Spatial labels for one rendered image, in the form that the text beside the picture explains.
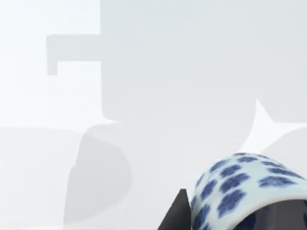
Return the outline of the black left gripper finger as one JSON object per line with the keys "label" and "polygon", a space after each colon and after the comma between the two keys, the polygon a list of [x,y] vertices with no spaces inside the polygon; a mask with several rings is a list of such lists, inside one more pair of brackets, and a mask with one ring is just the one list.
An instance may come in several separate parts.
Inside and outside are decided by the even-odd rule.
{"label": "black left gripper finger", "polygon": [[157,230],[190,230],[191,210],[186,189],[180,189]]}

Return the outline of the white cup with blue spots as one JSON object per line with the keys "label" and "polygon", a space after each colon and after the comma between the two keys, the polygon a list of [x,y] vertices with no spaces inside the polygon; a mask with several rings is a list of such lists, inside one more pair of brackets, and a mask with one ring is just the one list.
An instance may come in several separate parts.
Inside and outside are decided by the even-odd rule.
{"label": "white cup with blue spots", "polygon": [[191,230],[307,230],[307,179],[278,161],[236,153],[196,182]]}

